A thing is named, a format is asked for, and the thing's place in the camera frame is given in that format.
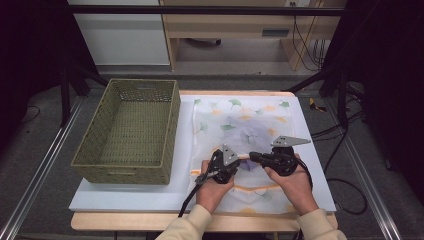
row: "black cable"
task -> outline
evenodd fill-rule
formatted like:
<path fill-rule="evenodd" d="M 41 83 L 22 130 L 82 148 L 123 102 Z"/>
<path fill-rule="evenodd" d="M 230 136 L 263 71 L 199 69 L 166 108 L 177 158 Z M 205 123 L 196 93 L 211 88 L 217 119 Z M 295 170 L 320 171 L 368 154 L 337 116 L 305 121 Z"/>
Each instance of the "black cable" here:
<path fill-rule="evenodd" d="M 347 92 L 354 95 L 358 100 L 363 100 L 365 97 L 365 93 L 358 88 L 352 86 L 350 83 L 346 84 Z"/>
<path fill-rule="evenodd" d="M 306 43 L 303 41 L 303 38 L 302 38 L 302 35 L 300 34 L 300 31 L 299 31 L 299 29 L 297 28 L 297 22 L 296 22 L 296 16 L 293 16 L 293 32 L 292 32 L 292 34 L 293 34 L 293 37 L 292 37 L 292 42 L 293 42 L 293 47 L 294 47 L 294 50 L 296 51 L 296 53 L 297 53 L 297 55 L 299 55 L 299 58 L 300 58 L 300 61 L 302 62 L 302 64 L 303 64 L 303 66 L 307 69 L 307 70 L 309 70 L 309 71 L 318 71 L 319 69 L 310 69 L 310 68 L 308 68 L 307 66 L 306 66 L 306 64 L 305 64 L 305 62 L 303 61 L 303 57 L 302 57 L 302 55 L 299 53 L 299 51 L 297 50 L 297 47 L 296 47 L 296 43 L 294 42 L 294 33 L 295 33 L 295 30 L 297 29 L 297 31 L 298 31 L 298 34 L 299 34 L 299 36 L 300 36 L 300 39 L 301 39 L 301 41 L 303 42 L 303 45 L 306 47 Z M 309 55 L 309 57 L 311 57 L 311 55 L 310 55 L 310 53 L 309 53 L 309 51 L 308 51 L 308 48 L 306 47 L 306 51 L 308 52 L 308 55 Z"/>
<path fill-rule="evenodd" d="M 352 97 L 352 95 L 350 95 L 350 96 L 351 96 L 351 99 L 347 100 L 347 101 L 346 101 L 346 104 L 348 104 L 348 103 L 350 103 L 350 102 L 353 102 L 353 101 L 359 102 L 358 98 L 356 98 L 356 97 Z"/>
<path fill-rule="evenodd" d="M 196 184 L 196 186 L 193 188 L 193 190 L 191 190 L 190 194 L 188 195 L 188 197 L 186 198 L 186 200 L 184 200 L 183 206 L 181 207 L 180 213 L 178 214 L 178 217 L 182 217 L 184 215 L 184 212 L 187 208 L 188 203 L 191 201 L 191 199 L 193 198 L 194 194 L 196 194 L 196 192 L 200 189 L 200 187 L 203 184 Z"/>
<path fill-rule="evenodd" d="M 299 232 L 297 232 L 293 236 L 293 240 L 302 240 L 302 239 L 303 239 L 303 232 L 302 232 L 302 229 L 300 229 Z"/>
<path fill-rule="evenodd" d="M 348 120 L 352 120 L 352 119 L 357 120 L 355 118 L 358 117 L 358 116 L 361 116 L 363 113 L 364 112 L 362 110 L 358 111 L 358 112 L 354 113 L 352 116 L 348 117 L 347 119 Z M 334 125 L 334 126 L 328 128 L 328 129 L 322 130 L 320 132 L 312 133 L 311 136 L 312 136 L 312 138 L 316 138 L 316 137 L 320 137 L 320 136 L 329 134 L 329 133 L 333 132 L 334 130 L 336 130 L 340 126 L 341 126 L 341 124 Z"/>
<path fill-rule="evenodd" d="M 317 54 L 318 42 L 319 42 L 319 40 L 315 40 L 314 48 L 313 48 L 313 59 L 312 59 L 312 61 L 314 61 L 315 63 L 318 64 L 319 69 L 322 69 L 322 66 L 324 64 L 324 59 L 325 59 L 324 58 L 325 40 L 321 40 L 321 47 L 320 47 L 319 54 Z"/>
<path fill-rule="evenodd" d="M 39 115 L 39 114 L 40 114 L 40 112 L 41 112 L 41 109 L 40 109 L 39 107 L 37 107 L 37 106 L 28 106 L 27 108 L 36 108 L 38 111 L 37 111 L 37 113 L 35 114 L 35 116 L 34 116 L 34 117 L 32 117 L 31 119 L 28 119 L 28 120 L 26 120 L 26 121 L 21 122 L 21 124 L 24 124 L 24 123 L 27 123 L 27 122 L 30 122 L 30 121 L 34 120 L 35 118 L 37 118 L 37 117 L 38 117 L 38 115 Z"/>
<path fill-rule="evenodd" d="M 345 211 L 347 213 L 353 214 L 353 215 L 361 215 L 365 211 L 367 211 L 367 209 L 368 209 L 368 200 L 367 200 L 367 197 L 365 196 L 365 194 L 361 191 L 361 189 L 359 189 L 354 184 L 352 184 L 352 183 L 350 183 L 350 182 L 348 182 L 346 180 L 340 179 L 340 178 L 327 178 L 327 182 L 331 182 L 331 181 L 342 182 L 342 183 L 345 183 L 345 184 L 351 186 L 352 188 L 354 188 L 356 191 L 358 191 L 361 194 L 362 199 L 364 200 L 364 207 L 362 208 L 362 210 L 360 210 L 358 212 L 354 212 L 352 210 L 349 210 L 349 209 L 343 207 L 339 202 L 334 201 L 334 203 L 337 204 L 340 207 L 341 210 L 343 210 L 343 211 Z"/>
<path fill-rule="evenodd" d="M 343 135 L 343 133 L 340 133 L 340 134 L 338 134 L 336 136 L 332 136 L 332 137 L 329 137 L 329 138 L 314 139 L 314 142 L 322 142 L 322 141 L 333 140 L 333 139 L 338 138 L 338 137 L 340 137 L 342 135 Z"/>
<path fill-rule="evenodd" d="M 303 170 L 305 170 L 306 175 L 308 175 L 308 179 L 309 179 L 309 184 L 311 185 L 311 190 L 314 187 L 314 184 L 312 183 L 312 177 L 311 177 L 311 173 L 309 172 L 308 167 L 306 166 L 305 162 L 303 162 L 301 159 L 296 158 L 297 162 L 299 163 L 299 165 L 303 168 Z"/>
<path fill-rule="evenodd" d="M 346 128 L 346 130 L 344 131 L 342 139 L 340 139 L 339 143 L 337 144 L 336 148 L 333 150 L 333 153 L 331 154 L 330 158 L 328 159 L 327 163 L 325 164 L 324 174 L 327 173 L 328 166 L 330 166 L 330 163 L 333 160 L 334 155 L 336 155 L 337 150 L 339 150 L 339 147 L 342 145 L 343 140 L 346 138 L 347 131 L 348 131 L 348 128 Z"/>

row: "beige sleeve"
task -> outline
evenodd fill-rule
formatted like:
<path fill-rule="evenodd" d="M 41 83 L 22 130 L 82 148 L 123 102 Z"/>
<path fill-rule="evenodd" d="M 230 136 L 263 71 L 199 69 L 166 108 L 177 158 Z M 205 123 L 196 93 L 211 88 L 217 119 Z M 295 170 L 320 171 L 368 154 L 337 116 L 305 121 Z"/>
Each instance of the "beige sleeve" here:
<path fill-rule="evenodd" d="M 204 207 L 195 205 L 190 214 L 177 218 L 156 239 L 202 239 L 212 216 Z"/>
<path fill-rule="evenodd" d="M 323 209 L 317 209 L 297 219 L 306 240 L 342 240 L 344 233 L 334 229 Z"/>

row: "green woven basket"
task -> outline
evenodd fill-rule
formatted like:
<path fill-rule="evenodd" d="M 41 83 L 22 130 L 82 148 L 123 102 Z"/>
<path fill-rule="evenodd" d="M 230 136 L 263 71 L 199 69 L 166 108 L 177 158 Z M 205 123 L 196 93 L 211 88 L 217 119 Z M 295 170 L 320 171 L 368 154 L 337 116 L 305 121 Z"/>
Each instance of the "green woven basket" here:
<path fill-rule="evenodd" d="M 93 183 L 168 184 L 180 103 L 174 80 L 110 80 L 71 167 Z"/>

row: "white tabletop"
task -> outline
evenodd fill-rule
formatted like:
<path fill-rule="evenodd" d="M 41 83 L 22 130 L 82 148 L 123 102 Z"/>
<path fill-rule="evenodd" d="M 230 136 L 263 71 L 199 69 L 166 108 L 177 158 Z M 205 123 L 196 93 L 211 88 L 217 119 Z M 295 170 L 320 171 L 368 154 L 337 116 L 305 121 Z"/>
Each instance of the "white tabletop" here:
<path fill-rule="evenodd" d="M 190 143 L 193 137 L 192 113 L 194 100 L 198 97 L 195 94 L 181 94 L 180 115 L 169 185 L 93 184 L 83 179 L 69 209 L 77 212 L 178 212 L 187 197 L 187 187 L 190 184 L 188 176 L 191 154 Z M 239 97 L 257 99 L 257 96 Z M 294 137 L 311 139 L 297 97 L 261 96 L 263 100 L 282 98 L 290 104 L 296 135 Z M 328 212 L 336 211 L 313 143 L 296 146 L 295 152 L 299 153 L 311 172 L 314 183 L 313 194 L 319 207 Z"/>

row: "person's arm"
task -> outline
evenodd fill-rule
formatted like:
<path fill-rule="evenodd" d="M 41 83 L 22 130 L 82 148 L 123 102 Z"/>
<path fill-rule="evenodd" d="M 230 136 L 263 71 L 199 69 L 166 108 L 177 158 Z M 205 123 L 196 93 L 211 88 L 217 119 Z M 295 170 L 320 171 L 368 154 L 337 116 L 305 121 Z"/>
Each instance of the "person's arm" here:
<path fill-rule="evenodd" d="M 206 172 L 209 161 L 202 162 L 202 173 Z M 227 184 L 207 180 L 196 193 L 196 205 L 186 217 L 177 218 L 156 239 L 202 239 L 202 235 L 212 221 L 212 213 L 224 195 L 234 187 L 234 177 Z"/>
<path fill-rule="evenodd" d="M 286 177 L 278 175 L 278 173 L 268 167 L 265 168 L 265 172 L 274 182 L 280 185 L 299 214 L 297 221 L 305 240 L 346 239 L 343 232 L 331 226 L 325 210 L 319 209 L 312 195 L 308 175 L 301 166 L 298 166 L 292 175 Z"/>

